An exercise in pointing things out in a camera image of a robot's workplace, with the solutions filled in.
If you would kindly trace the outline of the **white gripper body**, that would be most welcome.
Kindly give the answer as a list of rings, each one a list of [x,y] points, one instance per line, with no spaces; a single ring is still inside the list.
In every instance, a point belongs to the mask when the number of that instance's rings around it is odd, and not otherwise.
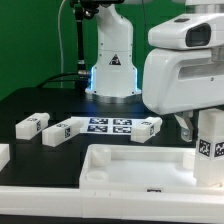
[[[163,115],[224,104],[224,13],[182,14],[152,28],[143,102]]]

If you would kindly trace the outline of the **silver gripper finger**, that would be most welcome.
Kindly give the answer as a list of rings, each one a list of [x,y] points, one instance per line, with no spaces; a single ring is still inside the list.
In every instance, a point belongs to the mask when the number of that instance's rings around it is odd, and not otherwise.
[[[178,112],[175,113],[174,116],[181,127],[181,138],[185,142],[191,142],[193,140],[193,130],[194,130],[194,127],[191,122],[193,112],[192,111]]]

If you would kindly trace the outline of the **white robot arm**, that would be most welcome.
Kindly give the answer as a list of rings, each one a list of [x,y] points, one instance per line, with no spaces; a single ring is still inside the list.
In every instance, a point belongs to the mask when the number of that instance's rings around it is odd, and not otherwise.
[[[224,0],[174,0],[186,11],[148,32],[142,87],[132,63],[133,27],[115,10],[139,0],[70,0],[82,18],[97,19],[98,59],[86,95],[108,103],[141,97],[152,112],[174,114],[191,141],[192,112],[224,104]]]

